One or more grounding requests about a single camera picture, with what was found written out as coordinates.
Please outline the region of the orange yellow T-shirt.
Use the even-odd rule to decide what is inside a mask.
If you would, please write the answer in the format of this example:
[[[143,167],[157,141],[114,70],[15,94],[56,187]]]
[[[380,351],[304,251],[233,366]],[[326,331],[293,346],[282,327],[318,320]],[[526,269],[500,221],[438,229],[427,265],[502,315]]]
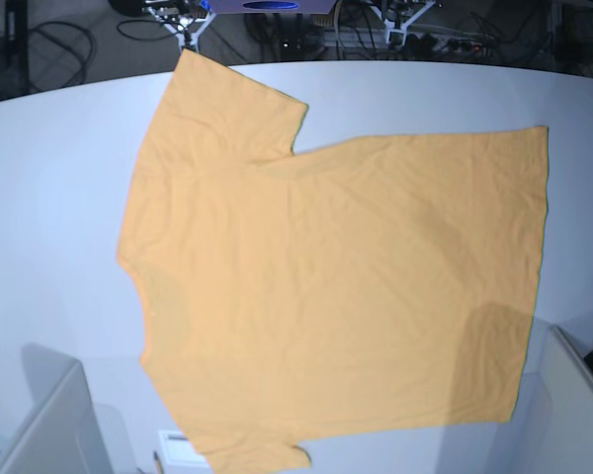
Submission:
[[[361,136],[186,51],[133,169],[117,259],[141,365],[215,473],[304,440],[507,422],[547,216],[548,131]]]

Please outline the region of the white power strip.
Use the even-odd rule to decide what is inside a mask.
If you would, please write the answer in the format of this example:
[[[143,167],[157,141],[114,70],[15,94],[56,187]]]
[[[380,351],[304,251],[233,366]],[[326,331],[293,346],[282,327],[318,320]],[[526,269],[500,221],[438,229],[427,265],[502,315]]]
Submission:
[[[322,28],[313,35],[326,47],[343,47],[368,51],[402,50],[411,46],[430,45],[437,51],[472,51],[483,49],[486,39],[480,34],[449,29],[409,29],[406,33],[387,32],[374,27],[341,26]]]

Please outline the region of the blue device with oval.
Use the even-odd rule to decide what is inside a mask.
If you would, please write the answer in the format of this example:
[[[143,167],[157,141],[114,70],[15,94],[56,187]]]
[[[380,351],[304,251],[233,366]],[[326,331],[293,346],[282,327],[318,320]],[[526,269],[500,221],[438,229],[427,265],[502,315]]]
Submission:
[[[288,13],[328,14],[336,0],[210,0],[217,14]]]

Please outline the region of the pencil on table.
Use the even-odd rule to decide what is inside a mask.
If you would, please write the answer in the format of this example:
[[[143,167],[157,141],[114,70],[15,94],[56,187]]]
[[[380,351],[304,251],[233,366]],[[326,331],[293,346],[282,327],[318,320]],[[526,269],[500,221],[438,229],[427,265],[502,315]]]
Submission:
[[[164,474],[164,469],[159,458],[159,455],[156,451],[153,451],[153,462],[155,465],[155,470],[157,474]]]

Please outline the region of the grey partition panel left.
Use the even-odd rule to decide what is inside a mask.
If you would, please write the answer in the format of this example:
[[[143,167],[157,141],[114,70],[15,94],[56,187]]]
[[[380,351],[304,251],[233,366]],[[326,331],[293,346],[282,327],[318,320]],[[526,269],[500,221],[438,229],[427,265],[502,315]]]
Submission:
[[[112,473],[83,365],[75,360],[0,449],[0,473]]]

